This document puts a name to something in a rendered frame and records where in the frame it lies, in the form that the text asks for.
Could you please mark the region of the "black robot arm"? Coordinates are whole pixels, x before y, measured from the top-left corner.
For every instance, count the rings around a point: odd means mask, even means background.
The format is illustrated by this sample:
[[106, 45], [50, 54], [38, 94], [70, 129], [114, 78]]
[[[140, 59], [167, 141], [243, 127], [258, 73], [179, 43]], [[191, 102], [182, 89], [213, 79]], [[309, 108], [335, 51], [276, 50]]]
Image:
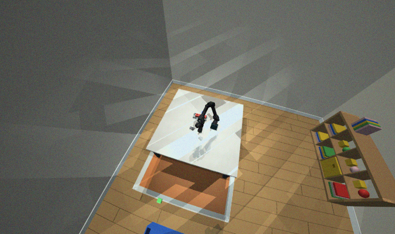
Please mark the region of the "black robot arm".
[[201, 125], [204, 125], [204, 118], [205, 118], [205, 114], [208, 110], [208, 108], [211, 107], [212, 108], [212, 112], [213, 112], [213, 124], [217, 125], [219, 119], [219, 116], [216, 113], [216, 109], [215, 109], [215, 103], [210, 101], [205, 105], [205, 108], [202, 112], [202, 114], [198, 117], [197, 123], [195, 125], [196, 128], [199, 128]]

